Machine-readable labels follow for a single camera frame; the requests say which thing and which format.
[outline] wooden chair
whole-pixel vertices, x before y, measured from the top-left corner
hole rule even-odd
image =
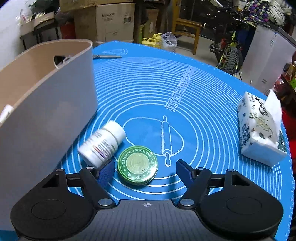
[[[192,50],[192,53],[195,55],[196,54],[196,49],[197,49],[197,44],[198,44],[198,39],[200,37],[200,30],[202,28],[202,24],[198,23],[198,22],[195,22],[195,21],[179,18],[179,13],[180,13],[180,6],[178,4],[178,0],[173,0],[172,34],[174,34],[174,35],[181,34],[181,35],[185,35],[185,36],[194,38],[194,48]],[[193,36],[190,33],[184,32],[184,31],[182,31],[182,32],[177,31],[176,32],[176,25],[183,25],[183,26],[186,26],[186,27],[196,29],[195,36]]]

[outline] white bottle cap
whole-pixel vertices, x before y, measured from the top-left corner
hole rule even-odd
[[[115,137],[118,145],[120,145],[126,137],[124,129],[113,120],[110,120],[107,124],[105,124],[102,129],[109,131]]]

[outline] yellow plastic jug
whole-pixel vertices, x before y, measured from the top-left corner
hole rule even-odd
[[[150,47],[156,47],[156,39],[142,39],[142,44]]]
[[[162,39],[161,39],[161,35],[162,35],[161,33],[153,35],[153,38],[156,40],[156,47],[159,48],[159,49],[163,48],[163,42],[162,42]]]

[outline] white wall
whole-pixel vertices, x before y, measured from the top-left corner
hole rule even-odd
[[[26,1],[28,0],[9,0],[0,9],[0,70],[24,51],[15,18],[19,16],[21,8],[25,7]],[[31,47],[34,41],[33,36],[26,40],[27,48]]]

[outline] chair seat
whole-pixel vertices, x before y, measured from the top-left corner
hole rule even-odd
[[[198,23],[198,22],[195,22],[195,21],[191,21],[191,20],[188,20],[188,19],[184,19],[184,18],[177,18],[176,19],[176,23],[177,24],[186,25],[188,27],[199,27],[199,28],[202,28],[202,24],[201,23]]]

